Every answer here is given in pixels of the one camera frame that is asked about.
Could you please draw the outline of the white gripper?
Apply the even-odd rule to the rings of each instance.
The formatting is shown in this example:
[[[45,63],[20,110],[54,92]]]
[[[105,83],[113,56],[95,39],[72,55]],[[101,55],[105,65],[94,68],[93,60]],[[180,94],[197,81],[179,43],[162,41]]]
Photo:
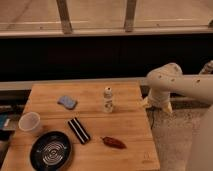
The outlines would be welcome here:
[[[151,89],[148,93],[147,103],[149,106],[162,108],[169,115],[173,113],[169,92]]]

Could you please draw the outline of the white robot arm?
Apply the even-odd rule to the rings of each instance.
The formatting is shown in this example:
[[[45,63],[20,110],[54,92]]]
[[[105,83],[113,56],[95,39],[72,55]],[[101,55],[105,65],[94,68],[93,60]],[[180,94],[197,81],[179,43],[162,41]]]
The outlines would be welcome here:
[[[172,113],[171,93],[210,105],[193,139],[185,171],[213,171],[213,74],[184,75],[178,64],[168,63],[150,71],[147,82],[150,90],[145,104],[168,114]]]

